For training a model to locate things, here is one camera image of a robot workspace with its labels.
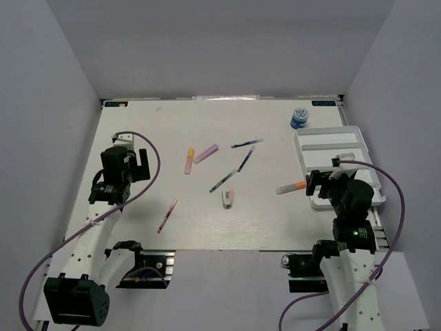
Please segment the orange cap highlighter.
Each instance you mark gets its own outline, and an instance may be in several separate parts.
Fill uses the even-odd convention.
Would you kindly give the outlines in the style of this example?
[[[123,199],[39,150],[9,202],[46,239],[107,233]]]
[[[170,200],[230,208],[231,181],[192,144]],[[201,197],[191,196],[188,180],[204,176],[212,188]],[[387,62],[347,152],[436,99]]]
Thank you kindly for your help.
[[[185,162],[185,169],[184,169],[184,174],[186,175],[190,175],[191,174],[191,170],[192,170],[192,164],[193,164],[193,159],[194,159],[194,149],[190,148],[187,152],[187,159]]]

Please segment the pink highlighter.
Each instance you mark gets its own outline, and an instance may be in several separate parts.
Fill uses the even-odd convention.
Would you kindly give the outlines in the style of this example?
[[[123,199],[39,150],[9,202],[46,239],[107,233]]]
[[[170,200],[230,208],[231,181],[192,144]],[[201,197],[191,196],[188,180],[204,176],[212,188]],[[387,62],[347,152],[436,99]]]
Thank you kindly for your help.
[[[213,155],[215,152],[218,151],[218,145],[214,144],[210,146],[208,149],[200,153],[198,156],[196,156],[193,160],[195,164],[199,164],[201,161],[204,161],[209,156]]]

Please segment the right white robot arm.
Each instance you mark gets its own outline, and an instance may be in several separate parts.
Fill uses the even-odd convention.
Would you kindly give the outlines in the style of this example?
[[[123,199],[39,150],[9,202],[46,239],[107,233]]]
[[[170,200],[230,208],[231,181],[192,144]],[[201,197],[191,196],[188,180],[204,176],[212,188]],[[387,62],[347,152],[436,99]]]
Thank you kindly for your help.
[[[330,202],[336,217],[333,240],[313,247],[312,269],[324,275],[333,308],[327,322],[336,330],[384,330],[375,270],[376,239],[368,221],[372,187],[354,174],[314,170],[306,177],[308,196],[317,192]]]

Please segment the orange white highlighter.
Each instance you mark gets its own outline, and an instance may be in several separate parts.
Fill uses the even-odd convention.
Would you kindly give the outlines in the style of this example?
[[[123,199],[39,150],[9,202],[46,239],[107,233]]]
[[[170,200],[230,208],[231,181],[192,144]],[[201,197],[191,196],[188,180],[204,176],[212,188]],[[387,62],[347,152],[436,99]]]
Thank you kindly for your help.
[[[297,190],[302,190],[302,189],[305,189],[306,186],[307,186],[307,184],[304,181],[293,183],[293,184],[289,184],[289,185],[284,185],[284,186],[281,186],[279,188],[276,188],[276,194],[285,194],[285,193],[288,193],[288,192],[294,192],[294,191],[297,191]]]

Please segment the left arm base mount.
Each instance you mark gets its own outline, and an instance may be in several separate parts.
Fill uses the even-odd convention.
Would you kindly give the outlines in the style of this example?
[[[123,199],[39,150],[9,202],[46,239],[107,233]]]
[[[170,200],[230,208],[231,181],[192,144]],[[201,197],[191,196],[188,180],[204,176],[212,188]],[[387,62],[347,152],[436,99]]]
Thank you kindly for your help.
[[[175,251],[146,250],[137,241],[119,241],[112,251],[129,252],[130,269],[117,285],[121,289],[166,289],[173,269]]]

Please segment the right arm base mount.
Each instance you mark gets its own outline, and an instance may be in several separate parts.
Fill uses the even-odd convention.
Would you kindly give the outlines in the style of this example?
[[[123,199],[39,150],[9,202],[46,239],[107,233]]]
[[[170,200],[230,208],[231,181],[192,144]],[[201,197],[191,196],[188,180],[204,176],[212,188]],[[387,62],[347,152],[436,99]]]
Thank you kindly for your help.
[[[289,271],[290,293],[323,293],[328,291],[327,282],[313,254],[284,254],[280,260]]]

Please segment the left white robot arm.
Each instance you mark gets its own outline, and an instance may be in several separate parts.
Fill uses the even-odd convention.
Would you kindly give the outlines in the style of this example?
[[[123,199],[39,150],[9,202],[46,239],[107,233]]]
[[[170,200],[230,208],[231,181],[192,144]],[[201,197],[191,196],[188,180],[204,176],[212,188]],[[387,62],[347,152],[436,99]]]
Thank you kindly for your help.
[[[133,183],[150,180],[147,151],[113,146],[101,153],[102,168],[95,174],[85,218],[85,231],[57,277],[45,281],[43,293],[56,324],[103,325],[110,308],[109,284],[122,265],[131,275],[145,269],[145,257],[135,251],[123,259],[106,254],[107,244]]]

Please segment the blue ink jar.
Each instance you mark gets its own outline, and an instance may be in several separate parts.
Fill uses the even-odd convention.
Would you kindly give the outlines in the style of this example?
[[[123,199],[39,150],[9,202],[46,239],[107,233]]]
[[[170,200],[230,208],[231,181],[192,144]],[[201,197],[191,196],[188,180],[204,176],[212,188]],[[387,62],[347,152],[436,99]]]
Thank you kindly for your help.
[[[291,117],[290,125],[297,130],[303,128],[309,118],[309,111],[306,108],[296,108]]]

